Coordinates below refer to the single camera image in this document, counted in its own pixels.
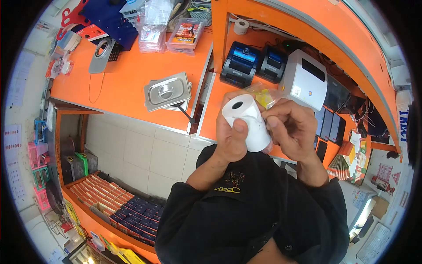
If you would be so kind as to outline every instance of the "pink basket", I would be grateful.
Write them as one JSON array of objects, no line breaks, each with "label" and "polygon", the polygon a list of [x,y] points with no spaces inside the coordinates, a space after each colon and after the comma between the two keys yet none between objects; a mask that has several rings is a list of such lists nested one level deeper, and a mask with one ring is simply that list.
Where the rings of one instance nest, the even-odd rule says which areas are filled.
[{"label": "pink basket", "polygon": [[37,191],[37,188],[34,187],[35,193],[37,194],[37,202],[40,205],[41,210],[48,209],[50,207],[49,200],[47,199],[46,189]]},{"label": "pink basket", "polygon": [[38,153],[37,146],[34,142],[28,143],[28,155],[29,155],[29,162],[31,164],[31,169],[36,170],[46,165],[46,161],[41,156],[43,153]]}]

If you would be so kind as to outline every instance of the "white paper roll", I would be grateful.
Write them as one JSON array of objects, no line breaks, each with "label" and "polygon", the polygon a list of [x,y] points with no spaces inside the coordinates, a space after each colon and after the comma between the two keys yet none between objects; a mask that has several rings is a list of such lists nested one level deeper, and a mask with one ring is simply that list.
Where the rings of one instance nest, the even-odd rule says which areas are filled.
[{"label": "white paper roll", "polygon": [[249,22],[243,19],[238,19],[235,22],[234,31],[238,35],[245,35],[249,28]]},{"label": "white paper roll", "polygon": [[241,118],[247,123],[246,147],[248,151],[261,151],[270,143],[270,134],[252,95],[244,94],[233,98],[223,107],[222,114],[230,127],[233,127],[236,118]]}]

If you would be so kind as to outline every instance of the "product box stack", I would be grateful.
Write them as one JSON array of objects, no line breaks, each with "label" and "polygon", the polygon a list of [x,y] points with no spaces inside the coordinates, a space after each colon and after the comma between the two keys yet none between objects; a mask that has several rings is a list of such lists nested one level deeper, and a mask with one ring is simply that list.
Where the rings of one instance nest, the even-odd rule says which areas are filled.
[{"label": "product box stack", "polygon": [[109,217],[111,225],[139,241],[154,245],[163,208],[125,191],[97,175],[71,186],[70,190],[87,206],[95,206]]}]

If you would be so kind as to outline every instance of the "fire extinguisher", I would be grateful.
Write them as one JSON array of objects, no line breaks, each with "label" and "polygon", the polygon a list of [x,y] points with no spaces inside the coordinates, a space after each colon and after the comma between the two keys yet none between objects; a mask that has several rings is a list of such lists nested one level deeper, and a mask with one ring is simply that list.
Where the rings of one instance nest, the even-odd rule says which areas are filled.
[{"label": "fire extinguisher", "polygon": [[377,176],[373,176],[371,183],[376,185],[377,189],[381,191],[387,192],[389,195],[392,195],[394,192],[394,188],[391,188],[388,182],[383,181],[382,179],[378,178]]}]

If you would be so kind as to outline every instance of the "hand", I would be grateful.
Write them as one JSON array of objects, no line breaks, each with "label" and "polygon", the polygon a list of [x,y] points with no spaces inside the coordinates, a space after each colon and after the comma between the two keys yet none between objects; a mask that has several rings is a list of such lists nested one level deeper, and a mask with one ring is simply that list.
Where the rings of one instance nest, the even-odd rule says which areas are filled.
[{"label": "hand", "polygon": [[318,125],[312,109],[282,98],[263,112],[262,117],[267,121],[274,144],[280,145],[289,159],[299,162],[312,159]]},{"label": "hand", "polygon": [[246,137],[248,136],[248,125],[246,122],[238,118],[234,121],[233,128],[231,128],[222,114],[222,109],[227,102],[242,94],[250,93],[244,90],[226,93],[217,116],[217,148],[214,151],[214,155],[217,155],[226,162],[239,161],[248,151],[245,143]]}]

